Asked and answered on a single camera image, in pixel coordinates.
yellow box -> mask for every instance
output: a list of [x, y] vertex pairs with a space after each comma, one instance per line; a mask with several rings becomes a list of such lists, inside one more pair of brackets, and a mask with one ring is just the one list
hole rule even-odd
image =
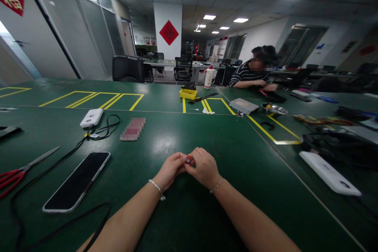
[[192, 91], [188, 89], [181, 89], [180, 90], [180, 97], [181, 98], [187, 98], [190, 100], [195, 100], [197, 96], [197, 91]]

black hair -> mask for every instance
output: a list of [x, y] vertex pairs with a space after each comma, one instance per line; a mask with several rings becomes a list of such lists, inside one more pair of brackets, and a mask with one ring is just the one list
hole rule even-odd
[[264, 63], [277, 61], [276, 49], [272, 45], [258, 46], [251, 50], [255, 58], [260, 58]]

black phone screen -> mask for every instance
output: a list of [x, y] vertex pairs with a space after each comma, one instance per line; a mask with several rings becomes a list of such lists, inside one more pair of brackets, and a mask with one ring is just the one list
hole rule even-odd
[[55, 192], [44, 208], [46, 210], [68, 210], [74, 207], [109, 155], [108, 152], [90, 153]]

silver bracelet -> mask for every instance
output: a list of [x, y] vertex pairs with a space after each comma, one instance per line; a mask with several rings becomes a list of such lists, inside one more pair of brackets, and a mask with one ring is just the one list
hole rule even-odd
[[219, 180], [218, 185], [215, 186], [215, 188], [214, 188], [213, 190], [210, 191], [210, 194], [212, 194], [212, 193], [213, 193], [213, 192], [219, 187], [219, 185], [221, 184], [221, 182], [222, 182], [222, 177], [220, 177], [220, 180]]
[[157, 185], [152, 179], [150, 179], [148, 182], [151, 182], [159, 190], [159, 192], [161, 194], [160, 201], [164, 201], [165, 197], [164, 197], [163, 191], [160, 189], [159, 185]]

red scissors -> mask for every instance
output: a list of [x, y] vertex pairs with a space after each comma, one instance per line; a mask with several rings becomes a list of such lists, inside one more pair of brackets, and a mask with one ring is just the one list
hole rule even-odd
[[7, 191], [5, 191], [4, 193], [0, 195], [0, 199], [8, 195], [8, 193], [11, 192], [24, 179], [26, 173], [33, 165], [35, 165], [36, 163], [39, 163], [41, 160], [51, 155], [54, 151], [56, 151], [59, 148], [60, 147], [56, 147], [56, 148], [53, 148], [52, 150], [49, 150], [47, 153], [41, 155], [40, 157], [36, 158], [28, 165], [25, 165], [24, 167], [21, 167], [20, 169], [15, 169], [15, 170], [11, 170], [3, 174], [0, 174], [0, 190], [8, 186], [10, 183], [16, 181]]

